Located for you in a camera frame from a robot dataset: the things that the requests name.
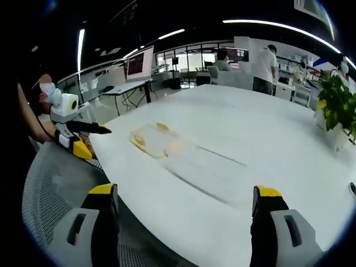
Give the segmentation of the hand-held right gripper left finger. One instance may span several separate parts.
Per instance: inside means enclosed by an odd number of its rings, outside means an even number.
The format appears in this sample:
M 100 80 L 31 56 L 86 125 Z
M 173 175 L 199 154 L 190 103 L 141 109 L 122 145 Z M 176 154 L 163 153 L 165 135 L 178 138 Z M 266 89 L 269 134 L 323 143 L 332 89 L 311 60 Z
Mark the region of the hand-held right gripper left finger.
M 117 185 L 99 185 L 55 226 L 47 254 L 56 266 L 118 266 L 118 232 Z

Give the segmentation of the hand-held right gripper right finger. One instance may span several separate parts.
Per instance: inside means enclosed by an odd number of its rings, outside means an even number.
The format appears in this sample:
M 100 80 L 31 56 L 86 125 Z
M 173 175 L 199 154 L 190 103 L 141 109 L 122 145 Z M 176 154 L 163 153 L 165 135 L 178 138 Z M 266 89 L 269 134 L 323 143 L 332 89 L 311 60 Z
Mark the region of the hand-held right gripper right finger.
M 324 255 L 315 229 L 281 193 L 254 186 L 250 266 L 314 266 Z

